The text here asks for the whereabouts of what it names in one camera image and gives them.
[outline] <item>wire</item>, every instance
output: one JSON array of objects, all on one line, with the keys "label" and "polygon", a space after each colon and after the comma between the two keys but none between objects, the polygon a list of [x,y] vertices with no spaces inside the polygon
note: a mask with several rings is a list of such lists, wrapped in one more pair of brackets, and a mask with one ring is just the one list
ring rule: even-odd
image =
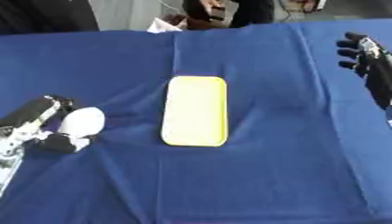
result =
[{"label": "wire", "polygon": [[291,12],[289,10],[287,10],[286,5],[284,4],[283,0],[279,0],[279,4],[280,7],[282,8],[282,10],[284,10],[284,12],[286,12],[287,16],[284,19],[279,20],[279,22],[286,22],[287,20],[289,20],[289,18],[291,18]]},{"label": "wire", "polygon": [[177,12],[177,14],[181,14],[181,11],[175,7],[170,6],[168,3],[164,3],[162,0],[159,0],[159,2],[166,8],[174,10]]}]

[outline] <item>blue tablecloth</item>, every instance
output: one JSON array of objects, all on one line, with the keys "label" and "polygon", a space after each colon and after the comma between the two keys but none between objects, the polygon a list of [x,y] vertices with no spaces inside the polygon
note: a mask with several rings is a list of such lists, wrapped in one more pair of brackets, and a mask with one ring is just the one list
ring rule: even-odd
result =
[{"label": "blue tablecloth", "polygon": [[[0,116],[47,94],[105,111],[79,154],[30,149],[0,223],[326,224],[392,221],[392,130],[335,40],[392,49],[392,20],[0,38]],[[165,145],[174,75],[228,84],[220,148]]]}]

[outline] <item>white cable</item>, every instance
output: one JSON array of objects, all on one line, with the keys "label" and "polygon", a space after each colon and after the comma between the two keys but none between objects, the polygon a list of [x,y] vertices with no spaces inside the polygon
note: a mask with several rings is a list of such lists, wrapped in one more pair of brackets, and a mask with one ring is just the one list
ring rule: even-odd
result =
[{"label": "white cable", "polygon": [[171,10],[176,11],[178,14],[181,14],[181,11],[180,11],[179,9],[170,6],[168,3],[164,3],[162,0],[159,0],[159,2],[160,2],[163,6],[165,6],[166,8],[169,8],[169,9],[171,9]]}]

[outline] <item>black sleeve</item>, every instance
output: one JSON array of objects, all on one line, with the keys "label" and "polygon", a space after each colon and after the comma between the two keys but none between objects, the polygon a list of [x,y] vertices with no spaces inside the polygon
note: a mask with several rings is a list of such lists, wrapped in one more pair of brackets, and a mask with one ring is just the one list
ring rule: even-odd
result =
[{"label": "black sleeve", "polygon": [[210,21],[210,15],[208,15],[200,0],[184,0],[183,8],[190,18]]},{"label": "black sleeve", "polygon": [[97,30],[88,0],[0,1],[0,34]]},{"label": "black sleeve", "polygon": [[230,25],[232,28],[251,24],[267,24],[274,22],[275,5],[273,0],[235,0],[238,11],[234,14]]}]

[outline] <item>human hand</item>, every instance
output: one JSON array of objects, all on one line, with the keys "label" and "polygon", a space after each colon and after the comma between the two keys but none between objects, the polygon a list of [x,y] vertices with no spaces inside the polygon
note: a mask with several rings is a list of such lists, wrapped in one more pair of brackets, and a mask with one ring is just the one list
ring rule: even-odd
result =
[{"label": "human hand", "polygon": [[200,3],[203,5],[204,9],[208,14],[211,15],[213,11],[213,7],[222,7],[223,4],[220,0],[200,0]]}]

